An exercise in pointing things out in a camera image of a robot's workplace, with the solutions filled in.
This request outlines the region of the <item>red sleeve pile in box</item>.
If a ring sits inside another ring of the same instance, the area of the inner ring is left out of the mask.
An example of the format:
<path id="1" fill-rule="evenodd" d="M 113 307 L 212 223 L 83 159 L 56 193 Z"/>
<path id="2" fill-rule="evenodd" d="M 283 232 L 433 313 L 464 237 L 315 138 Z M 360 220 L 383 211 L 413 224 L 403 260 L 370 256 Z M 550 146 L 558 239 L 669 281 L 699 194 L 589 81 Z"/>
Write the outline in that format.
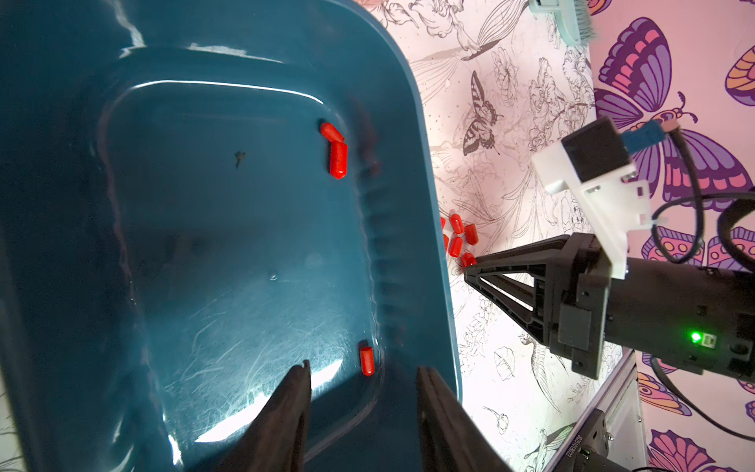
<path id="1" fill-rule="evenodd" d="M 330 122 L 320 124 L 320 133 L 330 143 L 330 175 L 340 180 L 348 173 L 348 145 L 342 133 Z"/>

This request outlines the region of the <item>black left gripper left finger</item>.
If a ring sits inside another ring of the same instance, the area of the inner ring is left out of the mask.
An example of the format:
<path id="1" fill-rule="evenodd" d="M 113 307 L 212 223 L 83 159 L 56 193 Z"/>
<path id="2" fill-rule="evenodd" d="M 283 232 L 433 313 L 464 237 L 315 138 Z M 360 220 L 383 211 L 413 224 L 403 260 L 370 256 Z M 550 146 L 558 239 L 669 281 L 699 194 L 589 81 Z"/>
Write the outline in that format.
<path id="1" fill-rule="evenodd" d="M 311 367 L 293 366 L 217 471 L 302 471 L 311 417 Z"/>

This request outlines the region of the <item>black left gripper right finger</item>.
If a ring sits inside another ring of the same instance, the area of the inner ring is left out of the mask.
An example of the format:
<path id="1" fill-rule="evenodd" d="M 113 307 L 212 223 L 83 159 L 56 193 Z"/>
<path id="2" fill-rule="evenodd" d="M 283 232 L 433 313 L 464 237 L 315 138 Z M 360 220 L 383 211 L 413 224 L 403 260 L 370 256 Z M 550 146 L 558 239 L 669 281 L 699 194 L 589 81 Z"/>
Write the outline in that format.
<path id="1" fill-rule="evenodd" d="M 417 371 L 418 426 L 425 471 L 508 471 L 434 368 Z"/>

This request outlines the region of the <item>teal storage box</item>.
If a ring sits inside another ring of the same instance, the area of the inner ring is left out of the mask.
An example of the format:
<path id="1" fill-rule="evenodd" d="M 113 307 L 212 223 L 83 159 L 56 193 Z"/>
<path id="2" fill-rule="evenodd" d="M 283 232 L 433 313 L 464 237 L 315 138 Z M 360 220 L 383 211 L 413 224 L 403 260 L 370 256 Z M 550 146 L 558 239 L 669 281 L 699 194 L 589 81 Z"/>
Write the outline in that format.
<path id="1" fill-rule="evenodd" d="M 421 469 L 417 369 L 456 389 L 459 361 L 387 30 L 352 1 L 3 2 L 1 365 L 29 470 L 213 470 L 305 360 L 307 470 Z"/>

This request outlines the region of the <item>red sleeve in box corner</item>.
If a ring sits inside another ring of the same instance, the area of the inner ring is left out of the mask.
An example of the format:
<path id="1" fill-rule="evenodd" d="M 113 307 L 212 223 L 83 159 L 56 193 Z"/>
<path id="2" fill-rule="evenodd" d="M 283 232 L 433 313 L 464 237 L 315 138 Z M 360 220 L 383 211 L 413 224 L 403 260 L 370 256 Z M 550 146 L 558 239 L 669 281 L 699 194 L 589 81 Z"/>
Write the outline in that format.
<path id="1" fill-rule="evenodd" d="M 365 377 L 375 375 L 377 370 L 375 353 L 372 346 L 365 345 L 359 349 L 361 372 Z"/>

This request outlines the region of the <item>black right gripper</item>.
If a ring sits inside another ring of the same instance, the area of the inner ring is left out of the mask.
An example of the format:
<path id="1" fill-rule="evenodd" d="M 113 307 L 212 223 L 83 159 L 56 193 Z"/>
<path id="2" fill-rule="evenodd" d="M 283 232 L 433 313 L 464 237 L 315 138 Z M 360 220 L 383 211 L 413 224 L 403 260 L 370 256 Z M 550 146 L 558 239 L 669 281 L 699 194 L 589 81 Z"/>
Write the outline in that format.
<path id="1" fill-rule="evenodd" d="M 532 275 L 535 287 L 508 273 Z M 751 273 L 631 258 L 627 275 L 616 279 L 597 238 L 575 233 L 477 257 L 463 274 L 588 377 L 597 375 L 599 352 L 611 342 L 678 369 L 754 379 Z"/>

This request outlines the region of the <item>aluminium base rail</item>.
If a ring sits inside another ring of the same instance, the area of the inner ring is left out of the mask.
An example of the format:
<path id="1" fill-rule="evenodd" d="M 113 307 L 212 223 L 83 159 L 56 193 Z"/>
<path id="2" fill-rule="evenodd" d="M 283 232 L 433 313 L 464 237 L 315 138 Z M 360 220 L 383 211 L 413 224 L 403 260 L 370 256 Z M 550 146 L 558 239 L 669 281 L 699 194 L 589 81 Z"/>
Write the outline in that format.
<path id="1" fill-rule="evenodd" d="M 546 470 L 633 471 L 647 464 L 635 352 L 625 348 Z"/>

